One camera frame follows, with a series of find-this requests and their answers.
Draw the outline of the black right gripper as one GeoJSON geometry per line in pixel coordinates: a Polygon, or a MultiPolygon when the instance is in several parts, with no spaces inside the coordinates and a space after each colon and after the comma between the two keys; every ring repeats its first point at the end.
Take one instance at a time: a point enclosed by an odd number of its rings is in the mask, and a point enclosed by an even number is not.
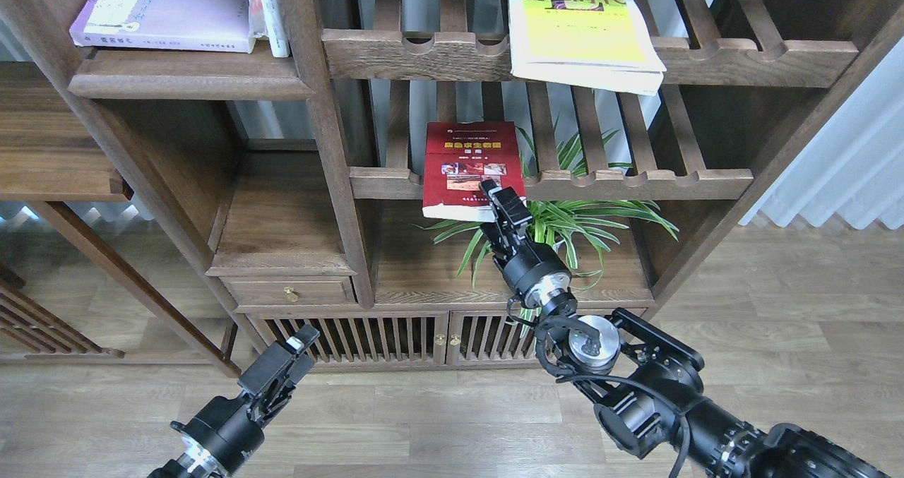
{"type": "Polygon", "coordinates": [[[504,281],[525,308],[540,308],[569,290],[571,270],[549,244],[523,242],[533,216],[513,188],[480,182],[494,220],[480,225],[504,281]]]}

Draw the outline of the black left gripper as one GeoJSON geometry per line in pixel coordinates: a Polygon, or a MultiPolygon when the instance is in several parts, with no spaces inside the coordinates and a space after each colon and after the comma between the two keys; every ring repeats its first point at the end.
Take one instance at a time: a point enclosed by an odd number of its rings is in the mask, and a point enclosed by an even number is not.
{"type": "MultiPolygon", "coordinates": [[[[274,342],[238,379],[239,387],[265,398],[265,418],[274,418],[291,400],[297,383],[310,372],[314,360],[307,350],[320,331],[303,325],[284,342],[274,342]]],[[[186,445],[180,463],[188,472],[236,472],[264,442],[263,429],[249,418],[252,397],[232,400],[216,395],[180,429],[186,445]]]]}

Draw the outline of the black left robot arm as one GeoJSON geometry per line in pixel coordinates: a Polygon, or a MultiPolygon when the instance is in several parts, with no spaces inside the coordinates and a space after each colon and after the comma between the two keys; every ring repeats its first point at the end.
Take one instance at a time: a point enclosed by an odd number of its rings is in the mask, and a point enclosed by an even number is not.
{"type": "Polygon", "coordinates": [[[274,342],[242,373],[242,393],[216,395],[188,424],[172,421],[186,449],[151,477],[230,477],[264,440],[264,427],[290,401],[297,382],[314,366],[307,349],[320,332],[303,325],[285,342],[274,342]]]}

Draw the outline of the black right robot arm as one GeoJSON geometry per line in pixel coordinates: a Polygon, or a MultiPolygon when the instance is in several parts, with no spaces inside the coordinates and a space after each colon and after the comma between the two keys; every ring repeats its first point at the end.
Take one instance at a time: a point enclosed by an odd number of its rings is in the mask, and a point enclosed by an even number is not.
{"type": "Polygon", "coordinates": [[[482,181],[494,220],[482,224],[512,302],[536,311],[524,321],[535,353],[558,382],[571,383],[620,449],[645,458],[660,443],[710,477],[881,477],[882,472],[796,424],[763,432],[705,397],[698,352],[624,309],[580,315],[571,272],[548,244],[534,242],[522,198],[482,181]]]}

